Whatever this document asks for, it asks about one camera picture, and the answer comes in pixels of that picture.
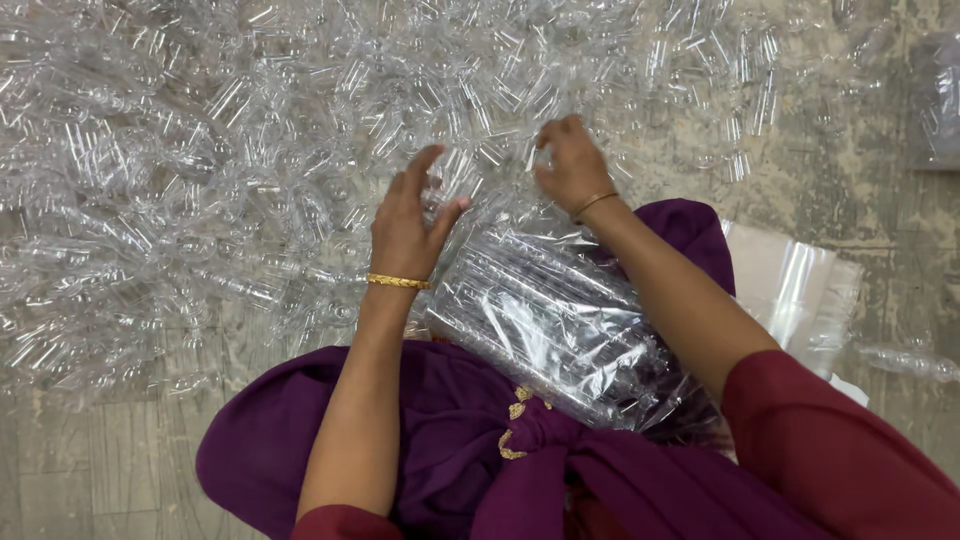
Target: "gold bracelet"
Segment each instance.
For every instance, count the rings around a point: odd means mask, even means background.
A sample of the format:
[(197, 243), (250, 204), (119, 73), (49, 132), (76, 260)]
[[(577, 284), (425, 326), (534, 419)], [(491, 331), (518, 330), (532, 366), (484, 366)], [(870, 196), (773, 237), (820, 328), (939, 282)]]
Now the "gold bracelet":
[(616, 197), (616, 196), (617, 196), (616, 191), (609, 191), (606, 193), (601, 191), (600, 193), (595, 193), (591, 195), (588, 199), (586, 199), (583, 202), (583, 204), (580, 205), (579, 208), (577, 208), (577, 211), (570, 213), (570, 220), (572, 220), (573, 223), (576, 225), (583, 225), (583, 222), (581, 222), (577, 218), (580, 217), (580, 214), (584, 213), (584, 210), (588, 209), (590, 205), (592, 205), (593, 203), (596, 203), (597, 201), (606, 199), (607, 197)]
[(428, 289), (430, 288), (430, 282), (422, 282), (420, 280), (407, 280), (406, 278), (392, 278), (390, 276), (384, 276), (382, 274), (367, 274), (367, 282), (378, 283), (381, 285), (392, 285), (394, 287), (405, 287), (411, 289)]

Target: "forearm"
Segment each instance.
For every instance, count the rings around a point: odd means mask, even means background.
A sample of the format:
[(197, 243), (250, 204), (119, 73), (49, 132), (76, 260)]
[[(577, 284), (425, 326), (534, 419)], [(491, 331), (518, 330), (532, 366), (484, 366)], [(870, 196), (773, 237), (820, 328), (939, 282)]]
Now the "forearm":
[(619, 259), (651, 324), (717, 400), (736, 362), (779, 348), (710, 276), (651, 231), (620, 199), (599, 201), (581, 218)]
[(396, 490), (403, 326), (417, 291), (370, 285), (307, 462), (297, 519), (325, 504), (386, 516)]

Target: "clear plastic piece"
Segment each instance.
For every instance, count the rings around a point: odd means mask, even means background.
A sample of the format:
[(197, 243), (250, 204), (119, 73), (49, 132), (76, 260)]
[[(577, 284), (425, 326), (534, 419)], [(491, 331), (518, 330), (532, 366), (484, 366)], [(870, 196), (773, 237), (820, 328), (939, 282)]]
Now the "clear plastic piece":
[(916, 168), (960, 170), (960, 11), (947, 27), (910, 50), (908, 140)]
[(737, 302), (787, 353), (828, 377), (851, 338), (863, 266), (785, 234), (722, 225)]
[(894, 373), (907, 373), (939, 382), (960, 382), (960, 366), (943, 356), (925, 351), (912, 351), (893, 344), (856, 344), (860, 359), (875, 368)]

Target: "red sleeve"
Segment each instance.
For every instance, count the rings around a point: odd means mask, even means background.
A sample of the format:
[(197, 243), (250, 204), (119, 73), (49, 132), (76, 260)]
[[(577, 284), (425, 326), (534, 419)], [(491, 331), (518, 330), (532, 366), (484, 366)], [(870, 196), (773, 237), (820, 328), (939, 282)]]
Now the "red sleeve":
[(740, 465), (840, 538), (951, 538), (960, 492), (883, 420), (780, 351), (731, 371), (723, 412)]
[(347, 504), (330, 504), (303, 514), (290, 540), (403, 540), (390, 520)]

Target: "stained floor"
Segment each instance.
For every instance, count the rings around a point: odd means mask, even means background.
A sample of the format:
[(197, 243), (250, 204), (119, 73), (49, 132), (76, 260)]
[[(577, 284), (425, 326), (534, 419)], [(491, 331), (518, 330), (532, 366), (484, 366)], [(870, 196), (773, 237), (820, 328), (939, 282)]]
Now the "stained floor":
[[(907, 51), (943, 23), (936, 0), (874, 2), (897, 23), (885, 88), (826, 133), (784, 103), (791, 129), (762, 139), (754, 174), (739, 184), (705, 180), (678, 165), (676, 141), (639, 143), (647, 177), (633, 203), (683, 196), (737, 222), (789, 233), (866, 268), (853, 324), (865, 343), (932, 340), (960, 359), (960, 176), (911, 171), (906, 148)], [(182, 331), (160, 331), (169, 372), (226, 374), (216, 390), (180, 398), (147, 388), (114, 392), (70, 413), (40, 389), (0, 396), (0, 540), (244, 540), (263, 538), (206, 499), (193, 456), (216, 411), (250, 380), (294, 354), (262, 345), (271, 321), (224, 303), (206, 345), (183, 349)], [(329, 335), (328, 340), (336, 339)], [(837, 371), (871, 397), (870, 408), (960, 479), (960, 384), (870, 368), (846, 354)]]

